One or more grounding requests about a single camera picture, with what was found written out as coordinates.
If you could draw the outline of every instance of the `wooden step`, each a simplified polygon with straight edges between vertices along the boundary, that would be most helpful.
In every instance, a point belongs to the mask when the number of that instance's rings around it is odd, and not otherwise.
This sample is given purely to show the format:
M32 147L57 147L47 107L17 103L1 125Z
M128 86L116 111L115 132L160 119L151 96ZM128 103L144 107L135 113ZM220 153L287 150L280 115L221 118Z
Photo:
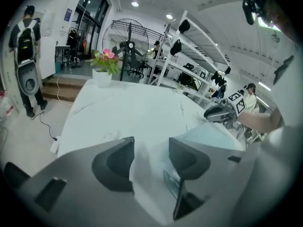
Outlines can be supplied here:
M44 86L43 88L41 88L41 92L42 92L43 97L58 100L57 85L56 85L56 87ZM80 92L80 89L78 89L78 88L60 87L59 98L60 98L60 100L63 100L63 101L74 102L79 92Z
M50 78L46 80L45 86L50 86L50 87L57 87L57 79L58 78ZM59 78L58 80L58 85L61 88L74 88L74 89L81 89L83 85L85 84L86 80L82 79L72 79L72 78Z

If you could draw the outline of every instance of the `ceiling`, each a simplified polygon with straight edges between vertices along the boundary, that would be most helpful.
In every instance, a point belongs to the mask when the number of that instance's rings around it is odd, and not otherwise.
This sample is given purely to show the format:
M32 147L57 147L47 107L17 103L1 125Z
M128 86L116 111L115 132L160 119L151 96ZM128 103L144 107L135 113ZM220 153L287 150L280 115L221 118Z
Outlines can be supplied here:
M120 0L121 7L164 22L169 21L167 13L178 17L187 10L194 22L219 44L223 54L230 59L232 73L257 83L260 80L269 87L272 86L275 68L295 54L294 43L281 32L276 33L280 42L275 43L271 39L273 29L257 23L250 26L246 22L242 0L138 0L140 6L137 8L131 5L132 1ZM264 88L258 89L268 95Z

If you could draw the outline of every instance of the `potted plant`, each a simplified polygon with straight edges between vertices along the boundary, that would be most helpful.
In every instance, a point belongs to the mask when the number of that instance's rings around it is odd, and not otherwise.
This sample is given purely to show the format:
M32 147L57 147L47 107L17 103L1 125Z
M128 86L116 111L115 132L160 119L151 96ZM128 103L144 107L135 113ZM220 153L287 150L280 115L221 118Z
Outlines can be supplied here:
M93 59L90 60L91 66L98 66L93 68L93 79L98 87L109 86L112 79L112 74L118 73L118 58L110 49L104 49L104 53L98 50L93 50Z
M183 94L184 88L185 88L184 85L182 85L181 83L179 83L179 84L177 85L177 93Z

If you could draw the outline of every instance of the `robotic arm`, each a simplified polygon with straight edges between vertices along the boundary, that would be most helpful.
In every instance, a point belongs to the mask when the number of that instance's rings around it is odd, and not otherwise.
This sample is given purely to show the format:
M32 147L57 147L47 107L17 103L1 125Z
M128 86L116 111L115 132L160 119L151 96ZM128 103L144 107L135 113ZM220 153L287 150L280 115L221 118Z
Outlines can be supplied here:
M238 116L244 111L243 96L236 92L226 99L222 99L219 105L212 106L204 113L204 117L211 122L223 123L227 129L232 127Z

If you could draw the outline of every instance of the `pink flower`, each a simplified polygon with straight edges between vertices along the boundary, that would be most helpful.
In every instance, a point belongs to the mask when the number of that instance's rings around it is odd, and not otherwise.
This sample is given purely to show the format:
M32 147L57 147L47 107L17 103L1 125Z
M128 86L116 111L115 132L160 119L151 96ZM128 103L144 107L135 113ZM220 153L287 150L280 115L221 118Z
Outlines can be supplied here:
M112 53L112 52L110 51L110 49L104 49L104 55L107 56L107 57L110 58L110 59L114 58L114 56L115 56L115 54Z

